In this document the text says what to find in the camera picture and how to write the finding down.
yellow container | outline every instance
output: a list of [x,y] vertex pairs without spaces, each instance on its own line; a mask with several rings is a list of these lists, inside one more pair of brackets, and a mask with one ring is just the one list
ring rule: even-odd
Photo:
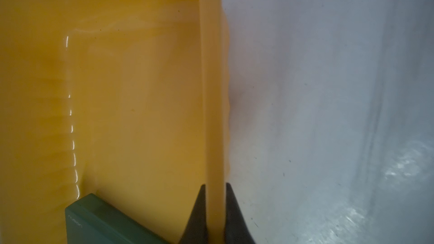
[[2,244],[66,243],[90,192],[175,243],[205,182],[221,238],[225,26],[220,0],[0,0]]

white wall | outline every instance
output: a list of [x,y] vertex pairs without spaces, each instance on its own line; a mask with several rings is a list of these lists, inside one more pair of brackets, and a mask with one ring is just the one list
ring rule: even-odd
[[434,243],[434,0],[223,5],[257,243]]

green block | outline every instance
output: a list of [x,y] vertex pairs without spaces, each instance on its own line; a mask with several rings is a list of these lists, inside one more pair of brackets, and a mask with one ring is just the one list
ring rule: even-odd
[[65,209],[68,244],[168,244],[95,194]]

black clamp jaw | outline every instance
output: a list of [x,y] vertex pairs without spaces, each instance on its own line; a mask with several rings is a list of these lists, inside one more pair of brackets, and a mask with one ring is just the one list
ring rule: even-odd
[[[241,214],[231,184],[226,183],[225,244],[255,244]],[[178,244],[207,244],[208,231],[205,211],[205,185],[200,191],[187,222],[187,227]]]

white plastic surface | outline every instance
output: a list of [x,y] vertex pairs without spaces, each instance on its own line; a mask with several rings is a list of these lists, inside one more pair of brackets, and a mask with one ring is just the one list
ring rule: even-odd
[[434,0],[223,0],[260,243],[434,243]]

